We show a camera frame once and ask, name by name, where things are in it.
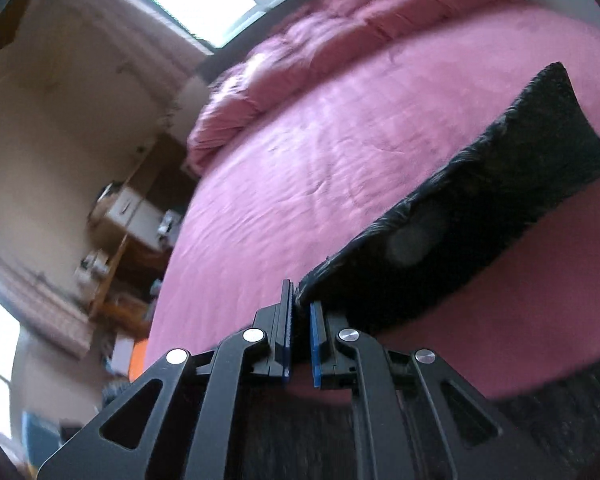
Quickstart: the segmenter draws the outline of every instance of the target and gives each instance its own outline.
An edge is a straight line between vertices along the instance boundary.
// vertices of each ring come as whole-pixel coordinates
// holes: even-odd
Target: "blue object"
[[[293,319],[293,314],[294,314],[294,310],[293,307],[291,306],[291,308],[289,308],[287,316],[286,316],[286,327],[285,327],[285,349],[284,349],[284,370],[282,372],[283,376],[282,376],[282,380],[285,381],[285,383],[289,382],[289,379],[291,378],[291,321]]]
[[[314,388],[320,388],[322,384],[322,373],[320,371],[320,349],[318,348],[318,328],[315,318],[315,307],[312,303],[309,307],[311,315],[311,330],[310,341],[311,341],[311,365],[314,375]]]
[[[33,413],[22,413],[22,445],[27,460],[36,469],[61,446],[60,428]]]

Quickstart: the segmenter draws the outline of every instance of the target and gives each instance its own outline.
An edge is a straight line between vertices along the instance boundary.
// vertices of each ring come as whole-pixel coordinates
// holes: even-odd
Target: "desk drawer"
[[[107,211],[107,219],[114,224],[126,228],[142,202],[142,198],[130,187],[125,187],[120,192],[118,199]]]

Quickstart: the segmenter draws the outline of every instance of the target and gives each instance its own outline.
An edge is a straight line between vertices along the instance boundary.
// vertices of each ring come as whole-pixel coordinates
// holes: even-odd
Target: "silver bolt head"
[[[257,343],[264,338],[264,332],[259,328],[248,328],[242,332],[242,338],[249,343]]]
[[[343,341],[357,341],[360,337],[360,332],[358,332],[355,328],[343,328],[340,330],[338,337]]]
[[[182,348],[174,348],[167,354],[167,362],[171,365],[179,365],[187,360],[187,351]]]
[[[416,360],[424,365],[430,365],[436,360],[436,355],[431,350],[423,348],[416,352]]]

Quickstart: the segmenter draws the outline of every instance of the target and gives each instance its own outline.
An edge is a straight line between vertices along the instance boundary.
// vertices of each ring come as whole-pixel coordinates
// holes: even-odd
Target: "pink bedsheet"
[[[317,0],[228,70],[189,136],[204,174],[221,146],[254,119],[395,40],[494,3],[522,0]]]
[[[158,300],[145,365],[196,353],[278,301],[407,195],[554,61],[600,134],[600,31],[492,6],[392,41],[267,113],[206,165]],[[487,396],[600,358],[600,181],[533,226],[390,348],[433,348]],[[295,373],[298,390],[308,368]]]

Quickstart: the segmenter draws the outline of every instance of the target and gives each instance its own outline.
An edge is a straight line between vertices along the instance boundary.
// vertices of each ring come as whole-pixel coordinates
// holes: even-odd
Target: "wooden shelf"
[[[165,170],[179,171],[186,156],[187,150],[177,140],[167,134],[160,134],[154,145],[129,175],[125,186],[132,187],[145,198],[160,174]]]
[[[100,314],[102,305],[107,299],[107,294],[111,288],[111,283],[113,282],[113,278],[115,277],[118,266],[120,265],[120,261],[122,260],[122,256],[125,254],[126,248],[129,245],[129,241],[129,236],[125,235],[122,238],[122,242],[120,243],[116,254],[114,254],[113,257],[108,261],[109,272],[107,273],[105,279],[100,282],[98,290],[96,291],[96,295],[89,305],[89,319],[96,319]]]

